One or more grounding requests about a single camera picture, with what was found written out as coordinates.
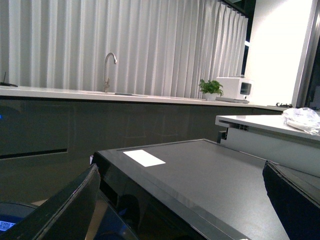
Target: sink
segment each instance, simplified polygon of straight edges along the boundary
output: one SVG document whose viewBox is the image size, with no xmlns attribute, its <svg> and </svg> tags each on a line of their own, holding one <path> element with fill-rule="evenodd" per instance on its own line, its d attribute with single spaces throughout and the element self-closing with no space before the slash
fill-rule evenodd
<svg viewBox="0 0 320 240">
<path fill-rule="evenodd" d="M 131 96 L 131 97 L 147 97 L 147 95 L 122 93 L 122 92 L 104 92 L 104 91 L 83 91 L 85 94 L 103 94 L 103 95 L 118 95 L 118 96 Z"/>
</svg>

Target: white curtain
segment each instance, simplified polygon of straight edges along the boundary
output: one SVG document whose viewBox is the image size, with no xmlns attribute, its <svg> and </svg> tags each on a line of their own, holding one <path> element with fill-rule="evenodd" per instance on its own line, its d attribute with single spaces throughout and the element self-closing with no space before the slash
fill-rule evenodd
<svg viewBox="0 0 320 240">
<path fill-rule="evenodd" d="M 241 74 L 248 19 L 217 0 L 1 0 L 0 71 L 19 86 L 199 98 Z"/>
</svg>

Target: black table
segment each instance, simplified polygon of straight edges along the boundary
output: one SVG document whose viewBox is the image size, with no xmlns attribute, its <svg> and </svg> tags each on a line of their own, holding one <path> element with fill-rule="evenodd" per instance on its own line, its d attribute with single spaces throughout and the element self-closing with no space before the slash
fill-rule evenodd
<svg viewBox="0 0 320 240">
<path fill-rule="evenodd" d="M 144 167 L 124 153 L 135 150 L 165 163 Z M 263 159 L 200 139 L 103 150 L 93 163 L 104 193 L 141 239 L 152 232 L 154 239 L 289 239 L 267 195 Z M 317 177 L 287 170 L 320 186 Z"/>
</svg>

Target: white appliance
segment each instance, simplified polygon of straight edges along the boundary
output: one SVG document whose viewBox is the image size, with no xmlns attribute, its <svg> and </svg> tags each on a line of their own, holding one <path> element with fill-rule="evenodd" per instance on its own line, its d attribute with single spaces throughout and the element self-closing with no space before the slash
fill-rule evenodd
<svg viewBox="0 0 320 240">
<path fill-rule="evenodd" d="M 216 80 L 223 86 L 223 96 L 217 97 L 216 100 L 235 103 L 249 103 L 252 96 L 254 81 L 243 76 L 217 77 Z"/>
</svg>

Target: white countertop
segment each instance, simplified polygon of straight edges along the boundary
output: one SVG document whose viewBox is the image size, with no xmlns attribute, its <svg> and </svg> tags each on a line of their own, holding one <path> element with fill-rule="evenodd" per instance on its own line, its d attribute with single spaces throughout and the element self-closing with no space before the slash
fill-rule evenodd
<svg viewBox="0 0 320 240">
<path fill-rule="evenodd" d="M 241 108 L 260 108 L 267 110 L 283 111 L 285 108 L 276 106 L 261 106 L 254 103 L 233 103 L 224 101 L 206 101 L 205 99 L 153 96 L 153 95 L 115 95 L 114 92 L 83 91 L 58 88 L 41 88 L 28 86 L 0 86 L 0 96 L 25 97 L 25 98 L 46 98 L 46 99 L 67 99 L 67 100 L 89 100 L 89 101 L 120 101 L 120 102 L 141 102 L 141 103 L 165 103 L 165 104 L 187 104 L 187 105 L 208 105 Z"/>
<path fill-rule="evenodd" d="M 282 115 L 216 116 L 215 124 L 227 128 L 232 127 L 234 124 L 241 124 L 276 133 L 320 141 L 320 136 L 318 135 L 311 135 L 302 130 L 287 126 Z"/>
</svg>

